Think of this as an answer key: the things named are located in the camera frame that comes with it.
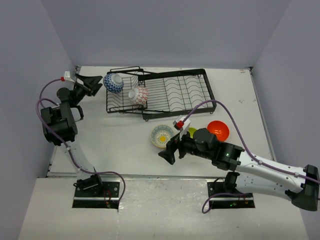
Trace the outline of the yellow sun pattern bowl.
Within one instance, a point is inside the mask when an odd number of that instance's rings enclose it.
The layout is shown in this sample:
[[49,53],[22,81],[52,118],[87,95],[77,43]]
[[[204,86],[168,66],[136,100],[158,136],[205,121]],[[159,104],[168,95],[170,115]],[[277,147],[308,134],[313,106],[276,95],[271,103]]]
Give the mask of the yellow sun pattern bowl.
[[169,125],[161,124],[152,130],[150,139],[154,146],[163,149],[175,134]]

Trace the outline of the blue zigzag pattern bowl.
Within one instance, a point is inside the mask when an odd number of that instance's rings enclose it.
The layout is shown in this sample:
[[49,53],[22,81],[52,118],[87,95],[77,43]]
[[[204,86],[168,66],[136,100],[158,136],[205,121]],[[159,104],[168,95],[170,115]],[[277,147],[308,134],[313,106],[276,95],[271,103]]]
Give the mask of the blue zigzag pattern bowl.
[[103,78],[103,84],[105,88],[113,94],[121,93],[124,87],[124,81],[122,77],[117,73],[108,73]]

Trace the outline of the lime green bowl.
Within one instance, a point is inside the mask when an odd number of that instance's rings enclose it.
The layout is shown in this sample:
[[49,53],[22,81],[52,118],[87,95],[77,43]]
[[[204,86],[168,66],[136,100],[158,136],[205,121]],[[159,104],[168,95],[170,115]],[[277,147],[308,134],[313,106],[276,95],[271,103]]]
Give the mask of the lime green bowl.
[[191,138],[194,137],[194,133],[195,133],[196,131],[197,131],[197,129],[194,128],[194,127],[190,127],[190,128],[188,129],[188,132],[189,132]]

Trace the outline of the red pattern white bowl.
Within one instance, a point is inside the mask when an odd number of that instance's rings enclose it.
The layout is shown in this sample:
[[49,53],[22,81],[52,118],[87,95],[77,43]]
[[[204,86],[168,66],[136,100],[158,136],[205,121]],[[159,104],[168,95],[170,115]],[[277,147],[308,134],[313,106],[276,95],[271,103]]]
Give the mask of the red pattern white bowl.
[[148,97],[149,90],[143,86],[137,86],[128,92],[128,98],[132,105],[146,105]]

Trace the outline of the orange bowl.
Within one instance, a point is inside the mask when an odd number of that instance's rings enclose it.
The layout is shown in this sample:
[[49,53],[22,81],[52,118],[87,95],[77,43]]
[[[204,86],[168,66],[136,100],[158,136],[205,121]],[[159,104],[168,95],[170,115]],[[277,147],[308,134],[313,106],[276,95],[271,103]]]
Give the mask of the orange bowl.
[[215,134],[220,142],[224,142],[230,135],[229,127],[222,121],[214,120],[207,125],[207,130]]

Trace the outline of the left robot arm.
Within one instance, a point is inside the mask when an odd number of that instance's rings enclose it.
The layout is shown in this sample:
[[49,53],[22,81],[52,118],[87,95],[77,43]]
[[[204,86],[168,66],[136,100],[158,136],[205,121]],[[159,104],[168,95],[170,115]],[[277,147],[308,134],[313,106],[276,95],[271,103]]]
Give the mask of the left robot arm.
[[[66,71],[61,78],[48,82],[40,91],[36,103],[36,114],[42,122],[45,139],[57,147],[62,147],[65,155],[72,164],[77,181],[74,184],[77,191],[97,197],[103,193],[104,184],[94,166],[88,161],[82,149],[76,142],[78,129],[72,109],[79,112],[80,119],[84,119],[83,109],[79,106],[85,97],[94,97],[102,87],[102,76],[83,76],[75,74],[76,80]],[[44,90],[52,83],[70,81],[73,89],[61,87],[56,95],[59,103],[43,98]]]

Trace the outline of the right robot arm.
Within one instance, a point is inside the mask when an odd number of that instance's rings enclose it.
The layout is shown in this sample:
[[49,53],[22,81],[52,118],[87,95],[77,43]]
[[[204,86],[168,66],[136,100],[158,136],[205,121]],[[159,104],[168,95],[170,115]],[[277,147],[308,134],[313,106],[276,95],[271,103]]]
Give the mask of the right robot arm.
[[187,154],[197,156],[227,171],[223,185],[213,194],[215,198],[244,198],[259,193],[283,198],[302,210],[318,209],[320,176],[313,165],[296,167],[256,156],[240,146],[219,141],[206,128],[193,135],[175,135],[158,155],[173,165],[175,152],[180,159]]

